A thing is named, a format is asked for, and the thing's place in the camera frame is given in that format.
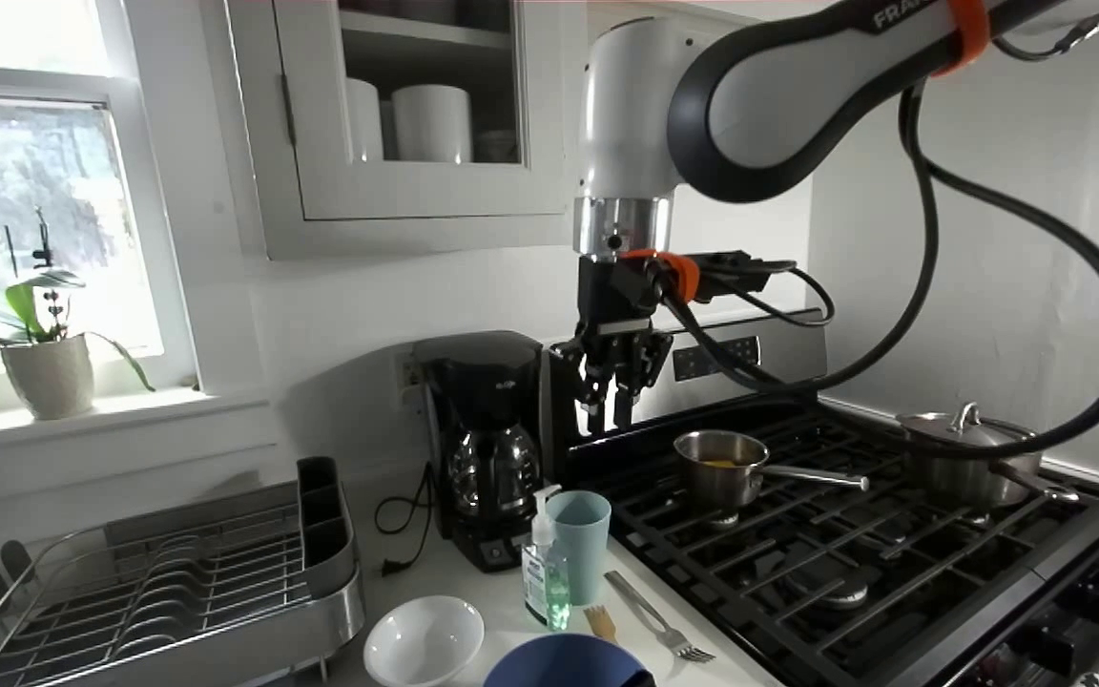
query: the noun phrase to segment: window frame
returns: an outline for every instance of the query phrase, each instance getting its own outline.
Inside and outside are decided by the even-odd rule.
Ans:
[[[196,338],[189,319],[189,298],[181,283],[168,202],[162,186],[162,167],[148,141],[147,91],[138,78],[138,52],[129,33],[129,16],[121,0],[95,0],[109,71],[51,71],[51,69],[3,69],[0,99],[51,99],[51,104],[88,104],[104,108],[116,124],[116,143],[121,161],[121,186],[129,194],[133,227],[141,244],[141,263],[153,292],[153,316],[162,329],[162,354],[141,354],[157,387],[199,387]],[[95,365],[95,394],[141,394],[133,371],[120,358]],[[11,382],[0,371],[0,410],[18,408]]]

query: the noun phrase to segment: potted plant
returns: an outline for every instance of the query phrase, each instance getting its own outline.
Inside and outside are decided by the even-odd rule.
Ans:
[[[0,358],[34,418],[92,410],[95,379],[88,358],[88,330],[71,330],[71,286],[77,286],[74,269],[39,269],[34,279],[11,283],[3,290],[15,330],[0,334]],[[153,387],[141,362],[121,343],[109,334],[95,338],[113,343],[129,362],[138,382]]]

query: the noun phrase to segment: coffee maker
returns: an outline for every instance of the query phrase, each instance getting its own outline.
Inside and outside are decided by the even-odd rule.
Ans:
[[[542,343],[521,330],[423,338],[438,534],[486,573],[516,569],[542,483]]]

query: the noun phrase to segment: green plant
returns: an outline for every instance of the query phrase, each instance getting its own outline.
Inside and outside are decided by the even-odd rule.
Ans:
[[[0,338],[0,347],[18,347],[18,343],[51,343],[51,338],[71,338],[71,305],[62,302],[77,286],[74,269],[44,269],[34,279],[11,283],[3,290],[11,323],[15,330]],[[113,343],[138,382],[153,394],[157,386],[147,379],[141,362],[113,334],[92,330],[95,338]]]

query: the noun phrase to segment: white bowl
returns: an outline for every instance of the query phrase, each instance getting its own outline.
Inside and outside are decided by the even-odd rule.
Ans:
[[[395,606],[363,646],[366,674],[385,687],[432,687],[481,652],[486,623],[455,596],[420,596]]]

